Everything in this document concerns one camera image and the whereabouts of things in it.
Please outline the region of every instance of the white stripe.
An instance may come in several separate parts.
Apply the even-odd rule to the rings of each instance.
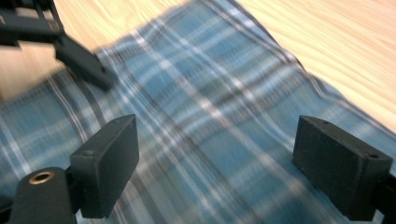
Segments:
[[[155,61],[158,62],[164,62],[166,61],[159,53],[157,52],[153,52],[153,59]],[[175,70],[175,68],[172,66],[170,68],[168,68],[167,70]],[[145,113],[147,113],[148,115],[151,115],[151,112],[147,111],[146,107],[144,105],[142,105],[142,108],[145,111]],[[174,155],[174,153],[170,150],[170,146],[177,148],[177,141],[174,138],[174,133],[171,132],[171,130],[167,130],[168,134],[163,133],[164,136],[167,136],[167,138],[169,138],[170,142],[167,141],[163,141],[162,139],[158,138],[158,131],[162,132],[164,127],[163,127],[163,123],[160,122],[158,120],[158,118],[151,118],[153,122],[155,122],[155,124],[158,127],[162,127],[159,128],[157,130],[157,133],[153,133],[153,136],[156,138],[156,141],[158,143],[160,143],[163,146],[163,152],[169,157],[170,161],[173,162],[175,164],[175,168],[176,170],[179,172],[180,175],[182,175],[184,177],[184,179],[190,184],[192,191],[195,193],[195,195],[197,195],[197,198],[201,199],[201,203],[204,206],[204,208],[213,216],[213,218],[217,221],[217,222],[225,222],[224,219],[222,219],[222,217],[220,217],[218,215],[218,211],[216,209],[212,208],[212,204],[213,203],[209,203],[208,199],[206,197],[204,197],[205,195],[201,192],[201,190],[196,187],[194,181],[190,178],[190,176],[188,175],[188,173],[184,170],[184,168],[182,168],[181,166],[177,165],[178,161],[177,161],[177,157]],[[194,170],[194,172],[196,172],[197,174],[200,173],[199,169],[197,168],[197,166],[194,163],[189,163],[189,165],[191,166],[191,168]],[[210,189],[210,185],[209,183],[207,183],[206,179],[202,180]],[[212,195],[213,197],[210,197],[209,200],[217,200],[219,204],[221,204],[222,199],[219,197],[219,195]]]
[[[114,204],[113,211],[117,217],[117,219],[120,221],[120,223],[129,223],[124,214],[122,213],[122,209],[118,203]]]
[[[62,104],[65,106],[67,113],[71,116],[73,122],[76,124],[77,128],[78,128],[78,134],[81,137],[81,139],[86,142],[88,140],[87,135],[84,132],[84,129],[82,128],[81,123],[79,122],[76,114],[74,113],[73,109],[70,108],[70,104],[67,103],[66,99],[64,99],[64,96],[62,95],[62,93],[60,92],[60,90],[58,89],[57,85],[55,85],[55,83],[53,83],[53,80],[50,78],[49,79],[49,84],[51,85],[52,89],[54,90],[55,94],[58,96],[58,98],[62,101]]]
[[[285,58],[285,56],[280,52],[279,49],[280,48],[278,45],[274,45],[274,44],[270,44],[269,42],[263,42],[261,41],[259,38],[257,38],[255,35],[252,35],[250,32],[248,32],[244,26],[241,26],[240,24],[238,24],[237,22],[235,22],[233,20],[233,18],[230,18],[227,14],[225,14],[224,12],[220,11],[218,8],[216,8],[215,6],[213,6],[212,3],[210,3],[209,1],[204,1],[210,8],[212,8],[213,10],[215,10],[218,15],[220,17],[222,17],[224,20],[228,21],[229,23],[231,23],[233,25],[234,28],[236,28],[238,31],[242,32],[243,34],[247,35],[249,38],[253,39],[257,44],[262,45],[265,49],[267,49],[268,51],[273,52],[280,60],[282,60],[283,63],[286,63],[287,60]]]
[[[21,149],[19,148],[17,142],[15,139],[12,137],[11,131],[9,130],[8,126],[3,120],[3,117],[0,116],[0,130],[3,130],[3,134],[5,138],[8,141],[9,148],[7,150],[7,147],[1,147],[3,151],[3,155],[7,157],[8,163],[12,167],[12,171],[15,173],[15,175],[18,177],[18,179],[22,179],[25,175],[28,175],[32,173],[32,170],[29,166],[29,164],[26,162],[26,159],[23,157],[23,154],[21,152]],[[10,153],[14,153],[15,157],[18,160],[18,163],[16,163],[14,160],[12,160],[9,157]],[[22,168],[24,174],[20,174],[18,172],[20,170],[20,167]]]
[[[149,211],[146,209],[145,204],[131,181],[128,181],[122,196],[125,197],[126,202],[130,202],[131,206],[128,206],[129,212],[134,214],[138,223],[154,223],[154,220],[152,220]]]

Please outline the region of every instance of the light wood surface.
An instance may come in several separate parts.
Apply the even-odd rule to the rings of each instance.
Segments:
[[[55,0],[65,30],[89,49],[184,0]],[[396,132],[396,1],[240,0],[306,70]],[[12,98],[62,67],[46,45],[0,47],[0,94]]]

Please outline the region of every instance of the plaid cloth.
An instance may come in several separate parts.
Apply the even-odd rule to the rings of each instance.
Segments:
[[[300,115],[396,158],[394,133],[308,75],[234,1],[190,1],[98,56],[118,81],[108,92],[62,71],[0,104],[1,195],[35,170],[65,169],[127,114],[140,162],[110,218],[81,223],[348,223],[291,163]]]

